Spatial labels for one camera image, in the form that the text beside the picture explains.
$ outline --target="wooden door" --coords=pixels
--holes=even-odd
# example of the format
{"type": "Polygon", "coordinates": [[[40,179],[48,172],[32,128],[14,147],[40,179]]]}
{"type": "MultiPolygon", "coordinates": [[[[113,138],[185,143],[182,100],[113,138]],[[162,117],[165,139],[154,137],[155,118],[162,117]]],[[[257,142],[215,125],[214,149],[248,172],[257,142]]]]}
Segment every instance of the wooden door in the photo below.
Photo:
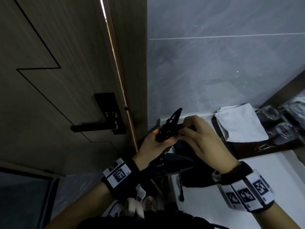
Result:
{"type": "Polygon", "coordinates": [[[58,174],[102,171],[134,150],[100,0],[0,0],[0,160],[58,174]],[[127,133],[72,132],[103,122],[113,92],[127,133]]]}

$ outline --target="white countertop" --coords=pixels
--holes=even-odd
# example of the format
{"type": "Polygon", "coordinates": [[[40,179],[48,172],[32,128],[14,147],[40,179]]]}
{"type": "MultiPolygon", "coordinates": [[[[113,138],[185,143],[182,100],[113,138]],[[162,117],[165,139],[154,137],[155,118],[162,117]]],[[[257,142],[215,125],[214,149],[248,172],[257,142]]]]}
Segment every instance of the white countertop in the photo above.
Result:
{"type": "MultiPolygon", "coordinates": [[[[201,117],[211,124],[212,116],[201,117]]],[[[247,158],[243,161],[261,173],[275,191],[276,202],[305,229],[305,167],[293,151],[247,158]]],[[[178,175],[172,175],[171,178],[179,210],[230,229],[260,228],[252,214],[228,208],[216,185],[204,188],[183,187],[185,201],[180,202],[178,175]]]]}

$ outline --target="white towel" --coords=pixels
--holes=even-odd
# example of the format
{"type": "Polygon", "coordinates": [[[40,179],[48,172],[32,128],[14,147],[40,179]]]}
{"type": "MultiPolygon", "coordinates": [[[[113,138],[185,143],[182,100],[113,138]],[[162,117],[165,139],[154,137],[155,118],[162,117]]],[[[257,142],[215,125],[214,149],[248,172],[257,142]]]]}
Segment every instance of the white towel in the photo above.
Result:
{"type": "Polygon", "coordinates": [[[256,142],[269,139],[251,104],[223,107],[214,115],[226,141],[256,142]]]}

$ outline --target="left hand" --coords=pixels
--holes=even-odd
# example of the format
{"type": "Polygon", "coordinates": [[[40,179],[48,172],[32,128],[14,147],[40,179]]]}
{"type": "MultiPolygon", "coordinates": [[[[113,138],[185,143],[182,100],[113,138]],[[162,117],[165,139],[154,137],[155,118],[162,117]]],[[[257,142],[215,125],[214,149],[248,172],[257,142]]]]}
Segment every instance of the left hand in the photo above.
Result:
{"type": "Polygon", "coordinates": [[[144,139],[144,142],[139,149],[138,153],[132,158],[137,164],[139,170],[147,168],[148,164],[157,158],[163,150],[167,147],[174,145],[177,142],[176,137],[171,137],[164,142],[157,142],[155,140],[159,129],[154,130],[144,139]]]}

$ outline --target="gray tile wall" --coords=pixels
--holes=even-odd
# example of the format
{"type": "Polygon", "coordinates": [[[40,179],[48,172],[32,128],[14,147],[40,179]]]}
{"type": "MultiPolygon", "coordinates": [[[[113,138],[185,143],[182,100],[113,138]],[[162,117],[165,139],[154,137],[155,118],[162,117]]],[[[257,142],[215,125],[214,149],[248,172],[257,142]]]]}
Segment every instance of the gray tile wall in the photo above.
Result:
{"type": "Polygon", "coordinates": [[[305,66],[305,0],[148,0],[148,123],[259,106],[305,66]]]}

